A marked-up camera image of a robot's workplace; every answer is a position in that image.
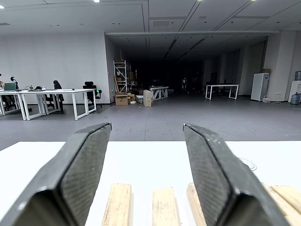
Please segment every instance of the black office chair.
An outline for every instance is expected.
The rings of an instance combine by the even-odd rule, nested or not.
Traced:
[[[96,85],[94,85],[94,83],[92,81],[86,81],[85,85],[83,86],[83,89],[95,89],[95,99],[100,99],[101,98],[101,93],[102,91],[99,90],[99,93],[97,92],[97,87]],[[91,104],[88,104],[89,106],[94,105],[94,98],[93,98],[93,92],[87,92],[87,97],[88,100],[90,102],[92,102]]]
[[[15,109],[17,109],[16,107],[16,103],[15,103],[15,99],[12,95],[5,95],[2,96],[2,100],[5,103],[5,111],[8,112],[10,110],[10,108],[14,107]]]
[[[55,89],[62,89],[61,84],[57,80],[54,80],[53,84],[54,84],[54,88]],[[53,107],[53,108],[55,108],[54,103],[52,103],[53,102],[52,95],[50,95],[49,97],[47,95],[45,95],[45,96],[46,96],[46,101],[50,102],[49,104],[47,104],[47,107]],[[63,97],[63,95],[59,94],[58,95],[58,99],[59,99],[59,105],[60,105],[60,108],[61,108],[61,113],[64,113],[64,110],[63,110],[64,97]]]

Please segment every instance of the cardboard box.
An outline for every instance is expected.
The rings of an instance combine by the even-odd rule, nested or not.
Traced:
[[[128,103],[130,103],[131,101],[135,101],[135,94],[128,93],[127,100],[128,100]]]
[[[143,105],[144,105],[145,107],[151,107],[151,103],[152,103],[152,100],[145,100],[145,99],[143,98]]]
[[[144,90],[143,91],[143,98],[146,100],[151,100],[152,96],[151,96],[152,92],[149,90]]]
[[[127,101],[128,95],[125,92],[117,92],[115,96],[116,106],[125,106],[128,105]]]
[[[143,91],[143,104],[145,107],[151,107],[152,103],[152,92],[149,90]]]

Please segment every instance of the white refrigerator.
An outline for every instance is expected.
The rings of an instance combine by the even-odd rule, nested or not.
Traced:
[[[263,100],[263,97],[267,94],[268,82],[268,73],[254,74],[251,100]]]

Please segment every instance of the air vent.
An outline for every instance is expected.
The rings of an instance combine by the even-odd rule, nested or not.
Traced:
[[[154,27],[168,27],[170,20],[155,20]]]

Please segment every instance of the office desk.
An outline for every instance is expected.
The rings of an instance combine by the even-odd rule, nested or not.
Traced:
[[[229,99],[237,99],[237,94],[238,94],[238,88],[239,88],[240,85],[206,85],[206,96],[205,98],[208,99],[208,100],[211,100],[211,95],[212,95],[212,88],[213,87],[230,87],[230,93],[229,93]],[[210,88],[210,97],[208,98],[207,97],[207,94],[208,94],[208,87],[211,87]],[[232,87],[236,87],[236,94],[235,94],[235,97],[231,97],[231,92],[232,92]]]
[[[290,185],[301,191],[301,141],[226,143],[237,157],[257,166],[254,174],[261,182]],[[38,170],[63,145],[64,142],[19,142],[0,151],[0,221]],[[191,182],[185,142],[109,142],[86,226],[101,224],[113,183],[132,185],[133,226],[151,225],[152,192],[166,187],[174,188],[181,225],[195,225],[186,195]]]
[[[93,91],[93,97],[94,97],[94,108],[92,110],[89,110],[88,108],[88,98],[87,98],[87,92]],[[76,99],[75,99],[75,94],[76,93],[83,93],[84,96],[84,103],[85,103],[85,113],[78,115],[77,114],[77,108],[76,108]],[[46,103],[46,98],[45,95],[52,95],[53,96],[53,101],[54,101],[54,110],[49,111]],[[56,107],[56,103],[58,103],[58,96],[62,94],[71,94],[72,95],[72,102],[73,102],[73,109],[74,109],[74,118],[75,120],[78,120],[86,115],[89,115],[89,113],[96,111],[96,101],[95,101],[95,92],[94,89],[58,89],[58,90],[44,90],[44,91],[28,91],[28,90],[23,90],[23,91],[11,91],[11,92],[0,92],[0,105],[1,105],[1,111],[4,110],[3,107],[3,102],[1,95],[14,95],[17,96],[18,103],[20,106],[20,110],[22,112],[22,117],[23,120],[30,120],[34,119],[36,117],[40,117],[42,115],[47,115],[52,112],[60,111],[60,106],[57,104],[58,107]],[[26,102],[26,95],[36,95],[37,97],[37,102],[38,102],[38,108],[39,108],[39,113],[34,114],[34,115],[29,115],[28,111],[28,104]]]
[[[87,92],[91,92],[91,91],[93,91],[94,108],[92,110],[89,110]],[[58,101],[59,101],[58,96],[60,94],[62,94],[62,95],[71,94],[72,95],[72,102],[73,102],[73,110],[74,110],[75,120],[78,120],[78,119],[80,119],[80,118],[82,118],[86,115],[89,115],[89,113],[96,111],[96,101],[95,101],[94,89],[75,89],[75,90],[72,90],[72,89],[57,89],[57,90],[44,90],[44,91],[21,91],[19,93],[21,94],[21,97],[22,97],[22,100],[23,100],[23,103],[24,103],[27,120],[30,120],[30,119],[33,119],[33,118],[36,118],[36,117],[39,117],[39,116],[42,116],[42,115],[45,115],[45,114],[49,114],[49,113],[52,113],[52,112],[55,112],[55,111],[60,111],[61,110],[60,106],[59,106],[59,104],[57,104]],[[84,96],[85,113],[83,113],[81,115],[77,114],[76,99],[75,99],[75,94],[76,93],[83,93],[83,96]],[[37,95],[39,113],[35,114],[35,115],[29,115],[25,96],[26,95],[34,95],[34,94]],[[49,94],[49,95],[53,96],[55,109],[52,110],[52,111],[48,110],[47,103],[46,103],[46,98],[45,98],[46,94]]]
[[[14,97],[14,101],[15,101],[15,105],[16,105],[15,110],[5,111],[3,100],[2,100],[2,96],[5,96],[5,95],[10,95],[10,96]],[[0,91],[0,116],[4,116],[6,114],[16,112],[16,111],[21,111],[23,120],[26,120],[26,115],[25,115],[25,111],[24,111],[21,94],[16,91],[10,91],[10,92]]]

